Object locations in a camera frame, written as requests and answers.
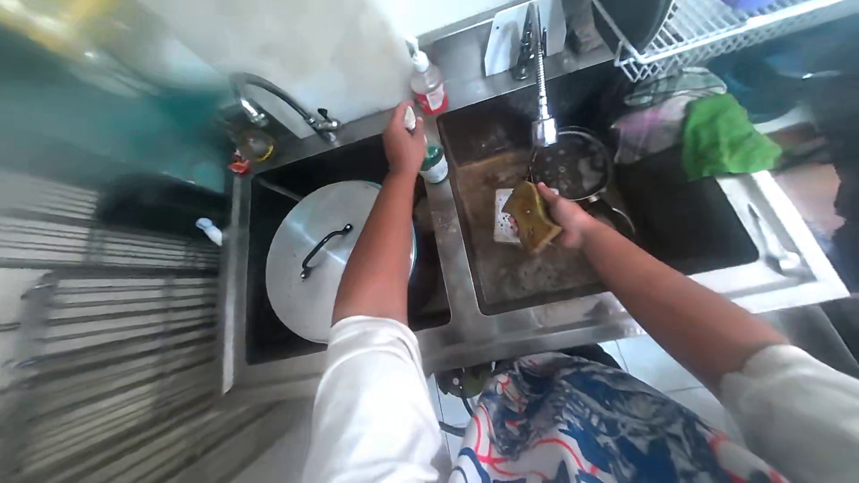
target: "stainless steel counter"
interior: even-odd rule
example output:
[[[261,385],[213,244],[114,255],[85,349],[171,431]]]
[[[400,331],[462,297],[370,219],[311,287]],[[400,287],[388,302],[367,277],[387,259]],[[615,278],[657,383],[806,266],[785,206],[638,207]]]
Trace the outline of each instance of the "stainless steel counter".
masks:
[[[482,77],[480,43],[486,38],[488,27],[486,23],[479,23],[436,40],[434,44],[432,53],[448,76],[450,109],[529,84],[513,81],[506,73]],[[559,76],[611,58],[612,53],[607,48],[579,57],[563,52],[551,58],[547,75]],[[380,133],[389,117],[390,111],[386,111],[349,123],[338,134],[339,143],[347,144]],[[430,130],[435,130],[435,121],[434,117],[427,118]],[[306,138],[283,146],[279,157],[268,162],[265,169],[277,168],[333,147],[318,137]],[[766,253],[764,240],[747,209],[749,203],[755,204],[782,245],[800,255],[807,270],[799,277],[785,277],[762,258],[747,265],[699,273],[692,276],[693,279],[755,313],[848,295],[796,208],[769,173],[727,176],[718,181],[758,250]],[[499,315],[482,314],[450,182],[427,185],[427,192],[452,313],[447,325],[417,333],[427,372],[643,333],[610,292]],[[249,365],[245,360],[250,178],[235,182],[233,201],[222,261],[224,401],[247,404],[312,395],[324,367],[324,352],[265,364]]]

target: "sponge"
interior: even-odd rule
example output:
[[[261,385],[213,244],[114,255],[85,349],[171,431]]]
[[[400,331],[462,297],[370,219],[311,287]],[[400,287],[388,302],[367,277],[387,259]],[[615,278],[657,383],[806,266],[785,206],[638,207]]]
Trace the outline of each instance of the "sponge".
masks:
[[[538,254],[561,233],[561,227],[551,221],[545,201],[531,182],[523,181],[513,190],[503,211],[516,219],[519,241],[530,254]]]

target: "white sleeve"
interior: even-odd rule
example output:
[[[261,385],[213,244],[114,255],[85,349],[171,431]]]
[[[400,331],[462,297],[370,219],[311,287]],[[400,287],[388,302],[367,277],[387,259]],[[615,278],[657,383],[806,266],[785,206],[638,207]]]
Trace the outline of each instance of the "white sleeve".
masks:
[[[859,380],[792,345],[758,352],[725,375],[722,403],[748,448],[794,482],[855,482]]]
[[[373,317],[334,324],[303,481],[435,481],[441,444],[415,334]]]

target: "drying rack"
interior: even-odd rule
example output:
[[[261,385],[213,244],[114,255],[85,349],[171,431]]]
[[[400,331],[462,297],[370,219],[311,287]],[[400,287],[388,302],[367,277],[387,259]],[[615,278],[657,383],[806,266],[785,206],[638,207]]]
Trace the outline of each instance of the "drying rack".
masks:
[[[639,52],[600,0],[592,1],[618,36],[614,63],[632,82],[859,13],[859,0],[775,0],[756,11],[722,0],[674,0],[654,38]]]

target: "green cloth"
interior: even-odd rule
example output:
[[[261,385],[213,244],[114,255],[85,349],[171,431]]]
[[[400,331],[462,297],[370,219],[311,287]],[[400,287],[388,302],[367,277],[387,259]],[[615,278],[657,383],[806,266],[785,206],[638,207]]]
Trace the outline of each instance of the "green cloth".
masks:
[[[755,130],[731,94],[711,95],[687,106],[683,167],[689,181],[724,173],[772,168],[782,148]]]

